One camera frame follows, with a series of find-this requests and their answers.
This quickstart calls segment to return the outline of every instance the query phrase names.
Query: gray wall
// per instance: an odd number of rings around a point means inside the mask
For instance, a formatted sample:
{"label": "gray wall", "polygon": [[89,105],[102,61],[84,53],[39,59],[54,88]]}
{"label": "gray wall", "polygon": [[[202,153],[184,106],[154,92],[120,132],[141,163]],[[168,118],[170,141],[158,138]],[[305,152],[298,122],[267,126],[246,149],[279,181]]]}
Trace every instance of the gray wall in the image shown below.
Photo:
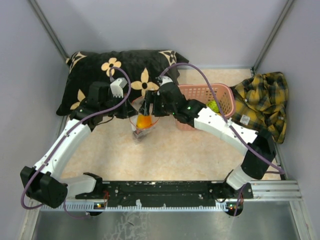
{"label": "gray wall", "polygon": [[260,73],[282,71],[289,86],[288,126],[280,146],[298,180],[320,237],[320,1],[297,0],[262,62]]}
{"label": "gray wall", "polygon": [[13,240],[25,214],[20,171],[55,140],[68,69],[26,0],[0,1],[0,33],[0,239]]}
{"label": "gray wall", "polygon": [[286,0],[38,0],[69,54],[173,49],[200,67],[252,67]]}

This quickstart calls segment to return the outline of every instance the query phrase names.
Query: flower pattern pillow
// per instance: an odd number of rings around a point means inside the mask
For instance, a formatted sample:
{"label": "flower pattern pillow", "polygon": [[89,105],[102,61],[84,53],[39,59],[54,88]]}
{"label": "flower pattern pillow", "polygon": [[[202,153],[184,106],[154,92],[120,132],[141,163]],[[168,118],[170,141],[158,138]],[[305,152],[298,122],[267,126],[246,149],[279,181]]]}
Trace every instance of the flower pattern pillow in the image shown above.
{"label": "flower pattern pillow", "polygon": [[[68,115],[86,98],[93,82],[110,82],[109,69],[113,66],[123,69],[131,80],[129,100],[144,96],[146,90],[157,90],[156,77],[174,63],[189,61],[172,50],[131,50],[121,52],[94,53],[79,51],[74,53],[66,63],[69,76],[66,82],[62,103],[56,114]],[[113,78],[124,77],[120,71],[111,70]],[[178,84],[179,72],[171,68],[166,75]]]}

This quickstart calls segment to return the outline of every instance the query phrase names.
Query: plaid cloth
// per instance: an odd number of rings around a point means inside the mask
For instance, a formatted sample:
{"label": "plaid cloth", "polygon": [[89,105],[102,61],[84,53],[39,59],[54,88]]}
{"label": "plaid cloth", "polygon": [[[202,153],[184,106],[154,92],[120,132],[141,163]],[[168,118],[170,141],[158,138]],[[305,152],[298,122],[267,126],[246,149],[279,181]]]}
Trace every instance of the plaid cloth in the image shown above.
{"label": "plaid cloth", "polygon": [[232,120],[249,129],[267,129],[282,144],[287,128],[288,85],[281,72],[256,74],[231,87],[235,99]]}

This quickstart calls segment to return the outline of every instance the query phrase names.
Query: green ball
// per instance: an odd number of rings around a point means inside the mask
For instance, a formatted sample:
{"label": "green ball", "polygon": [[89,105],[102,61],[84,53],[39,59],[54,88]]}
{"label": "green ball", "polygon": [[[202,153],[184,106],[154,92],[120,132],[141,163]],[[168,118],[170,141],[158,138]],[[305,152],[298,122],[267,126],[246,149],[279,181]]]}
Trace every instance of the green ball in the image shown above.
{"label": "green ball", "polygon": [[216,114],[219,113],[219,108],[215,100],[208,102],[206,106],[210,108],[212,111],[214,111]]}

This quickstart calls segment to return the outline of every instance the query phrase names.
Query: black metal base plate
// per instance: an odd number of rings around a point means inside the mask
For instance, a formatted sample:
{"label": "black metal base plate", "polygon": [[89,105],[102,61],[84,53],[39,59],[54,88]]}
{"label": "black metal base plate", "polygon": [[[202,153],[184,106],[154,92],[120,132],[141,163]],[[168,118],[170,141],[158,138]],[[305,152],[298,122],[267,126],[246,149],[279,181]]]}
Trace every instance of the black metal base plate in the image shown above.
{"label": "black metal base plate", "polygon": [[[216,199],[226,197],[222,181],[104,181],[99,191],[83,193],[76,199],[103,199],[108,192],[108,207],[214,207]],[[244,199],[252,199],[248,183],[242,193]]]}

